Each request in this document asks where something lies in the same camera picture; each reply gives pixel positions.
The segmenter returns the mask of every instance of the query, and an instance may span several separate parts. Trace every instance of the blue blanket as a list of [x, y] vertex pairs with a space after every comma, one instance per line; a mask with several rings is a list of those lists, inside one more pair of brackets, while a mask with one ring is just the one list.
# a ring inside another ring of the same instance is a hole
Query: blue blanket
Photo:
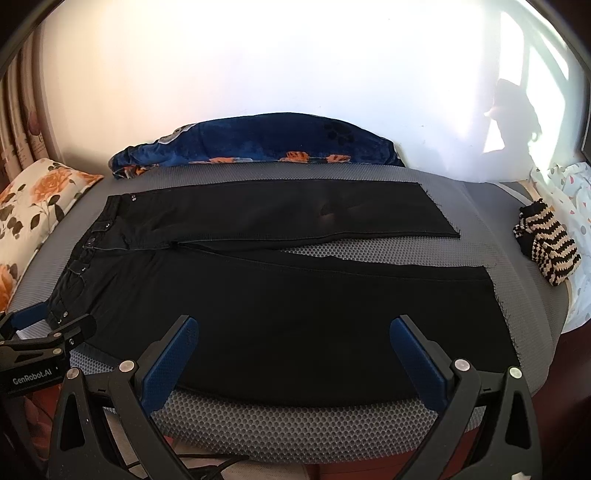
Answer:
[[155, 166], [253, 161], [404, 166], [390, 140], [355, 125], [304, 113], [265, 113], [177, 128], [117, 153], [109, 167], [115, 177], [132, 178]]

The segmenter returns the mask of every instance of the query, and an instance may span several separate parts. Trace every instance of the curtain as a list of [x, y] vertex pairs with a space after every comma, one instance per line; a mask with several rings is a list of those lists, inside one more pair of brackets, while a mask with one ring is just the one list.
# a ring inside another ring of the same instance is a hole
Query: curtain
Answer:
[[0, 79], [0, 192], [35, 160], [47, 157], [33, 90], [33, 32]]

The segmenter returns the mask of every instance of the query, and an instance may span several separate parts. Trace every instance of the blue gripper pad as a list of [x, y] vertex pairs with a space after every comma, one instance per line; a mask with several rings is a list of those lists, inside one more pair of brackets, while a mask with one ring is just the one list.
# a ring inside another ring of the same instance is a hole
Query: blue gripper pad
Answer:
[[26, 309], [13, 312], [10, 323], [16, 330], [23, 330], [34, 323], [47, 318], [48, 311], [49, 307], [47, 301], [42, 301], [41, 303], [36, 303]]
[[197, 346], [198, 337], [199, 325], [197, 320], [184, 316], [182, 326], [172, 340], [169, 341], [162, 354], [155, 360], [152, 368], [143, 377], [141, 404], [148, 415], [164, 407], [168, 396]]
[[390, 323], [390, 344], [424, 405], [443, 412], [448, 402], [446, 379], [400, 318]]

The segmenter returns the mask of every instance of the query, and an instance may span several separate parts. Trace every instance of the pillowcase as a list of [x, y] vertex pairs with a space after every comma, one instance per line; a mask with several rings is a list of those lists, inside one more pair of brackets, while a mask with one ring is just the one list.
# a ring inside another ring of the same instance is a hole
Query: pillowcase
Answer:
[[0, 194], [0, 312], [49, 234], [102, 178], [42, 158]]
[[117, 153], [109, 167], [117, 178], [133, 178], [158, 165], [275, 161], [404, 166], [390, 140], [355, 125], [305, 113], [264, 113], [177, 128]]
[[584, 162], [568, 167], [534, 168], [533, 188], [554, 210], [554, 216], [577, 244], [581, 265], [569, 276], [571, 305], [562, 333], [591, 320], [591, 167]]

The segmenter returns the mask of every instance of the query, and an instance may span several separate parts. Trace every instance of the metal bolt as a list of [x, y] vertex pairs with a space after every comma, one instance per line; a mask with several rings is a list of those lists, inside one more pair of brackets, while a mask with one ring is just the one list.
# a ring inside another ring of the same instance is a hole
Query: metal bolt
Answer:
[[70, 368], [68, 370], [68, 372], [66, 373], [66, 377], [69, 378], [70, 380], [72, 380], [73, 378], [76, 378], [79, 373], [80, 373], [80, 370], [78, 370], [76, 367]]
[[509, 369], [509, 375], [512, 376], [513, 378], [521, 378], [521, 377], [523, 377], [523, 374], [521, 373], [521, 370], [519, 370], [517, 367], [511, 367]]
[[119, 370], [121, 370], [123, 373], [131, 372], [134, 369], [134, 367], [135, 363], [133, 363], [131, 360], [126, 360], [119, 364]]
[[468, 360], [464, 360], [463, 358], [458, 358], [454, 362], [454, 365], [460, 372], [467, 372], [470, 370], [470, 362], [468, 362]]

